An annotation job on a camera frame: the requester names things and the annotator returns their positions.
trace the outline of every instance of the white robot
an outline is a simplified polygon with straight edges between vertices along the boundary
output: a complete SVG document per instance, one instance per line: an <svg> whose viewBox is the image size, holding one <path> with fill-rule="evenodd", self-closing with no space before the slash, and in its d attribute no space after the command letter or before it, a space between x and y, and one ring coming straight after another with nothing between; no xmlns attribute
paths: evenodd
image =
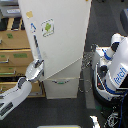
<svg viewBox="0 0 128 128"><path fill-rule="evenodd" d="M128 10L120 14L120 20L128 34ZM111 47L97 47L92 69L94 93L106 103L116 104L128 89L128 37L114 34Z"/></svg>

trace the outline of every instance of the green sticker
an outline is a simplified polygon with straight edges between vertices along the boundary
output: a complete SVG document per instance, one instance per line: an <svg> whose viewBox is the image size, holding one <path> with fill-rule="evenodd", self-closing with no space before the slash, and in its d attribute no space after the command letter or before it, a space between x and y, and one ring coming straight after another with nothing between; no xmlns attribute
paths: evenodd
<svg viewBox="0 0 128 128"><path fill-rule="evenodd" d="M13 54L14 58L27 58L26 53Z"/></svg>
<svg viewBox="0 0 128 128"><path fill-rule="evenodd" d="M51 28L51 24L47 23L46 27L45 27L45 30L48 32L50 30L50 28Z"/></svg>
<svg viewBox="0 0 128 128"><path fill-rule="evenodd" d="M13 69L13 68L8 68L9 70Z"/></svg>
<svg viewBox="0 0 128 128"><path fill-rule="evenodd" d="M11 33L8 33L7 36L8 36L9 39L13 38L13 35Z"/></svg>
<svg viewBox="0 0 128 128"><path fill-rule="evenodd" d="M0 55L1 58L5 58L5 55Z"/></svg>

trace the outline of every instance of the sticker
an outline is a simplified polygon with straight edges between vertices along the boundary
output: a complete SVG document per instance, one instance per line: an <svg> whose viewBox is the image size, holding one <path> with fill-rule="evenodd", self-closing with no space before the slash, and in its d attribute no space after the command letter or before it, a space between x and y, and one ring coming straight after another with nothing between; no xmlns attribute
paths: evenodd
<svg viewBox="0 0 128 128"><path fill-rule="evenodd" d="M11 33L8 33L7 36L8 36L9 39L13 38L13 35Z"/></svg>
<svg viewBox="0 0 128 128"><path fill-rule="evenodd" d="M53 19L45 21L41 24L42 34L44 37L54 33L54 21Z"/></svg>
<svg viewBox="0 0 128 128"><path fill-rule="evenodd" d="M14 58L27 58L26 53L13 54Z"/></svg>
<svg viewBox="0 0 128 128"><path fill-rule="evenodd" d="M9 14L20 13L20 9L10 9L10 10L7 10L7 13Z"/></svg>
<svg viewBox="0 0 128 128"><path fill-rule="evenodd" d="M8 68L9 70L13 69L13 68Z"/></svg>
<svg viewBox="0 0 128 128"><path fill-rule="evenodd" d="M27 12L27 13L26 13L26 16L27 16L27 18L33 17L32 11Z"/></svg>
<svg viewBox="0 0 128 128"><path fill-rule="evenodd" d="M0 55L1 58L5 58L5 55Z"/></svg>

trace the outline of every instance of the cabinet door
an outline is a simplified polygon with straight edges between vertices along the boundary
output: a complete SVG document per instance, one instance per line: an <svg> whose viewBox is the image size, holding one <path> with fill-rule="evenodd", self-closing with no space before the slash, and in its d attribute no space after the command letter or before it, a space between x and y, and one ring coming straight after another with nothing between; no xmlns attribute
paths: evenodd
<svg viewBox="0 0 128 128"><path fill-rule="evenodd" d="M28 66L32 61L30 49L0 51L0 66Z"/></svg>
<svg viewBox="0 0 128 128"><path fill-rule="evenodd" d="M0 31L0 49L30 48L25 30Z"/></svg>
<svg viewBox="0 0 128 128"><path fill-rule="evenodd" d="M0 77L25 76L27 66L0 67Z"/></svg>

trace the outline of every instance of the white cabinet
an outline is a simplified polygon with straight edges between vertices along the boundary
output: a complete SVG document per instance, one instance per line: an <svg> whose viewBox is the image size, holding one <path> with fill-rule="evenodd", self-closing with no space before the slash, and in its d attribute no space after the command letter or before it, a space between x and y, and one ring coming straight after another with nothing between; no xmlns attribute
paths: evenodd
<svg viewBox="0 0 128 128"><path fill-rule="evenodd" d="M45 87L47 84L49 86L48 79L54 79L60 72L67 72L64 70L83 56L91 0L19 0L19 6L34 59L38 56L31 23L36 27L39 49L44 59L44 77L40 80L44 81ZM73 66L71 79L80 76L81 63ZM61 78L67 79L68 72L67 76L61 73ZM78 82L69 83L78 86Z"/></svg>

